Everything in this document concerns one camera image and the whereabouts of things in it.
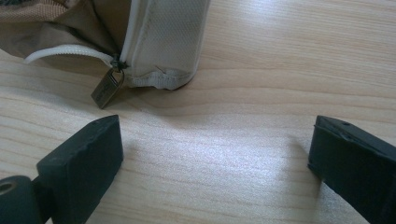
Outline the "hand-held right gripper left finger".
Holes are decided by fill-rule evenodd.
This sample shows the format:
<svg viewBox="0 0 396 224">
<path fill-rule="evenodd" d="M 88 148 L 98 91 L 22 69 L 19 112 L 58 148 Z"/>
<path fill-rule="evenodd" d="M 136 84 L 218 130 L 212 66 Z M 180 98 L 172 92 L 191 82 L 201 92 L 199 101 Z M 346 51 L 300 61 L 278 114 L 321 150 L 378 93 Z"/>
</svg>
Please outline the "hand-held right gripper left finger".
<svg viewBox="0 0 396 224">
<path fill-rule="evenodd" d="M 53 224 L 84 224 L 123 161 L 117 115 L 90 122 L 37 165 L 40 216 Z"/>
</svg>

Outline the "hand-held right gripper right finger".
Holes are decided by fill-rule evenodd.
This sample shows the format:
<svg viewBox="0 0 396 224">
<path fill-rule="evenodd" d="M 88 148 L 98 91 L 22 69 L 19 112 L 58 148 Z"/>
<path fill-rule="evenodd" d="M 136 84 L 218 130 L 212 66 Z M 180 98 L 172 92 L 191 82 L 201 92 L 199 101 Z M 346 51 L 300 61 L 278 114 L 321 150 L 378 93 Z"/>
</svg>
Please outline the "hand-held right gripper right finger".
<svg viewBox="0 0 396 224">
<path fill-rule="evenodd" d="M 396 224 L 396 147 L 340 119 L 318 116 L 308 168 L 370 224 Z"/>
</svg>

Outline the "beige zipper pouch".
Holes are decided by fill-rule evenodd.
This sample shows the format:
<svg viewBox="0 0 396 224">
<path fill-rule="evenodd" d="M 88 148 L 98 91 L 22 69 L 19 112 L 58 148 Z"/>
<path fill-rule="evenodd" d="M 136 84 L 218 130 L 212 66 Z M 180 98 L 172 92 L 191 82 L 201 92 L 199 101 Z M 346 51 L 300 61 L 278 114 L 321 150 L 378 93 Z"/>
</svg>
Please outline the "beige zipper pouch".
<svg viewBox="0 0 396 224">
<path fill-rule="evenodd" d="M 27 63 L 101 60 L 105 107 L 123 84 L 175 90 L 195 75 L 210 0 L 0 0 L 0 49 Z"/>
</svg>

